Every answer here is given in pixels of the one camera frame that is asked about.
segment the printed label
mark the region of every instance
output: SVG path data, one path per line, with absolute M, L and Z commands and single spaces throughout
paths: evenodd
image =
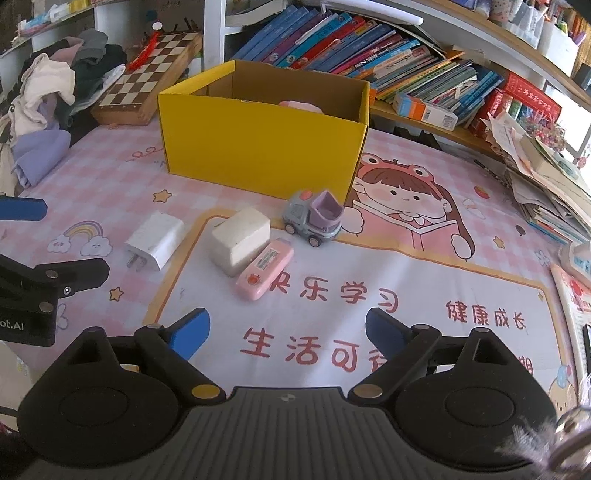
M 263 257 L 257 262 L 256 267 L 260 268 L 261 270 L 265 270 L 274 260 L 274 258 L 279 255 L 277 250 L 273 250 L 272 248 L 265 254 Z
M 8 320 L 0 320 L 0 327 L 8 328 L 11 330 L 20 330 L 22 332 L 25 331 L 25 324 L 23 322 L 10 322 Z

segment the white eraser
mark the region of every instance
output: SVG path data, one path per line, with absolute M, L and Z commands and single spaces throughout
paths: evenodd
M 268 245 L 271 220 L 252 207 L 212 230 L 210 257 L 229 277 L 241 273 Z

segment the pink checkered pattern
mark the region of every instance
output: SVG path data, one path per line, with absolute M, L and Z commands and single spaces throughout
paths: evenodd
M 369 132 L 365 151 L 427 168 L 436 183 L 454 197 L 476 244 L 470 262 L 544 283 L 551 292 L 550 301 L 560 310 L 548 267 L 550 260 L 556 261 L 558 245 L 523 221 L 496 180 L 465 160 L 383 132 Z M 198 156 L 196 144 L 195 158 Z M 476 194 L 475 186 L 484 190 L 489 199 Z M 153 194 L 165 189 L 172 196 L 165 203 L 154 203 Z M 87 241 L 83 236 L 72 237 L 66 253 L 48 252 L 48 244 L 72 225 L 87 220 L 98 222 L 113 246 L 106 257 L 111 274 L 105 285 L 64 301 L 64 318 L 58 321 L 52 348 L 11 345 L 27 365 L 38 370 L 47 368 L 88 326 L 102 326 L 110 335 L 129 335 L 141 326 L 165 271 L 143 269 L 137 273 L 134 265 L 128 268 L 130 255 L 123 246 L 153 211 L 169 213 L 191 225 L 213 207 L 238 210 L 251 205 L 269 217 L 279 217 L 284 205 L 283 200 L 167 174 L 157 120 L 147 127 L 97 128 L 27 193 L 47 202 L 48 215 L 41 222 L 7 222 L 6 237 L 0 241 L 2 254 L 29 266 L 81 259 L 80 247 Z M 485 219 L 465 208 L 465 199 L 472 200 Z M 520 236 L 515 225 L 522 226 L 526 234 Z M 505 248 L 493 242 L 495 237 L 504 242 Z M 109 301 L 109 290 L 117 287 L 124 295 L 120 301 Z M 564 324 L 561 311 L 559 314 Z

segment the pile of clothes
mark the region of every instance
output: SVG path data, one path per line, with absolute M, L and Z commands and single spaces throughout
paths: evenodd
M 92 106 L 125 71 L 127 55 L 89 29 L 34 52 L 0 103 L 0 192 L 37 185 L 97 126 Z

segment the red book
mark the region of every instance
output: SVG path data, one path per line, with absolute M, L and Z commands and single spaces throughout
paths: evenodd
M 556 123 L 558 121 L 562 107 L 538 87 L 533 86 L 519 75 L 510 72 L 504 90 L 525 106 L 541 112 L 551 122 Z
M 499 107 L 501 106 L 503 95 L 503 92 L 495 88 L 492 93 L 486 97 L 486 103 L 480 107 L 480 110 L 478 110 L 474 120 L 468 127 L 468 130 L 472 132 L 474 136 L 482 137 L 484 135 L 484 132 L 486 131 L 486 125 L 480 119 L 488 119 L 489 114 L 491 116 L 496 116 L 496 113 L 499 111 Z
M 304 53 L 297 61 L 291 64 L 290 68 L 293 70 L 299 70 L 300 68 L 303 68 L 308 62 L 314 60 L 318 55 L 324 52 L 327 48 L 331 47 L 333 44 L 340 42 L 343 38 L 352 33 L 354 30 L 357 30 L 364 23 L 365 19 L 363 17 L 353 17 L 350 22 L 347 22 L 337 31 L 332 32 L 328 37 L 320 40 L 310 50 Z
M 360 61 L 365 60 L 366 58 L 370 57 L 371 55 L 374 55 L 375 53 L 379 52 L 380 50 L 391 47 L 392 45 L 395 45 L 396 43 L 399 43 L 400 41 L 402 41 L 402 37 L 399 34 L 396 33 L 396 34 L 390 35 L 388 38 L 385 38 L 380 43 L 378 43 L 375 47 L 369 48 L 368 50 L 361 52 L 360 54 L 356 55 L 352 59 L 347 60 L 346 62 L 340 64 L 337 68 L 335 68 L 334 70 L 331 70 L 330 72 L 334 73 L 335 75 L 338 75 L 339 73 L 344 72 L 348 68 L 354 67 Z

